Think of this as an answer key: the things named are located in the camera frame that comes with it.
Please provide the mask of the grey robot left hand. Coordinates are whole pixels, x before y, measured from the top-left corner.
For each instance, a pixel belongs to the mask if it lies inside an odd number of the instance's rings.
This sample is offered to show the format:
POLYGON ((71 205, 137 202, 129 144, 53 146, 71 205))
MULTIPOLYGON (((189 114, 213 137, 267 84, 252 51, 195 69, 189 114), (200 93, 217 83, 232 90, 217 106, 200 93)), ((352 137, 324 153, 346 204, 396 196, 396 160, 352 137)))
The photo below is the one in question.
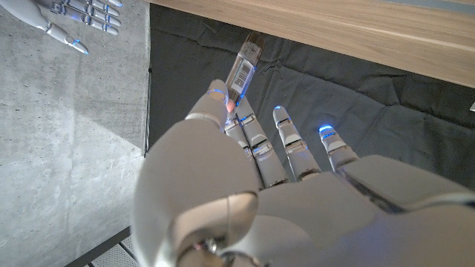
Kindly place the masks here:
POLYGON ((268 188, 224 131, 228 90, 214 80, 144 161, 131 233, 141 266, 472 266, 474 193, 379 155, 347 156, 320 135, 337 167, 320 172, 293 148, 296 182, 268 188))

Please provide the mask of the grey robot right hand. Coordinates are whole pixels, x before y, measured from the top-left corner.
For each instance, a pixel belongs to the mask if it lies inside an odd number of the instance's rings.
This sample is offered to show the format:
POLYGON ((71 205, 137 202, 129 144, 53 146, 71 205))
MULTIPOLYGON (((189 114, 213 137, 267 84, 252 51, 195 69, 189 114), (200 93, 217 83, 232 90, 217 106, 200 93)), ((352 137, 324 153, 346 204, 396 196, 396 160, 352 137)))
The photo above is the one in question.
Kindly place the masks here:
POLYGON ((122 25, 118 9, 122 6, 121 0, 1 0, 1 7, 17 19, 84 54, 89 54, 87 47, 43 12, 117 35, 122 25))

